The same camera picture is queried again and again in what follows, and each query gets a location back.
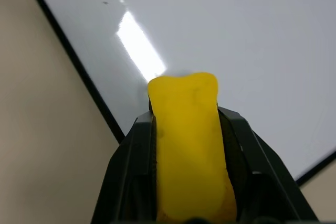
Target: black edge trim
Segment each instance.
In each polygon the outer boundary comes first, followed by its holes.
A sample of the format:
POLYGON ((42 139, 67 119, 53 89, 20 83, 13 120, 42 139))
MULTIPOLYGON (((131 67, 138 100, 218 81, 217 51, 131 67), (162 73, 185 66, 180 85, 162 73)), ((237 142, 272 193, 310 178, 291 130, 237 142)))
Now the black edge trim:
POLYGON ((101 97, 100 93, 98 92, 96 86, 93 84, 90 76, 86 72, 84 66, 80 62, 75 50, 71 46, 67 36, 64 34, 63 30, 57 23, 54 15, 52 14, 51 10, 49 9, 47 3, 44 0, 36 0, 39 6, 41 7, 42 11, 46 15, 49 23, 51 24, 54 32, 56 33, 58 39, 60 40, 61 44, 63 45, 65 51, 67 52, 73 66, 79 73, 82 81, 84 82, 86 88, 88 89, 91 97, 93 98, 94 102, 96 103, 100 113, 104 117, 107 125, 111 129, 113 135, 117 139, 118 143, 120 144, 121 141, 125 138, 122 130, 120 129, 117 121, 113 117, 111 111, 107 107, 106 103, 104 102, 103 98, 101 97))
POLYGON ((314 177, 317 173, 322 171, 326 166, 328 166, 335 159, 336 159, 336 151, 331 153, 328 157, 323 159, 316 166, 314 166, 312 169, 310 169, 305 174, 303 174, 299 179, 297 179, 296 183, 298 184, 298 186, 302 186, 303 184, 308 182, 312 177, 314 177))

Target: yellow object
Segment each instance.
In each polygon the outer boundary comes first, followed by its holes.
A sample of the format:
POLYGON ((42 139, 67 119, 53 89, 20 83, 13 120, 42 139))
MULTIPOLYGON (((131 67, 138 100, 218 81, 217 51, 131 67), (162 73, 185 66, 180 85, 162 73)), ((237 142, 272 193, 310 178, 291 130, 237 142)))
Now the yellow object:
POLYGON ((236 220, 210 73, 162 76, 148 84, 156 117, 157 220, 236 220))

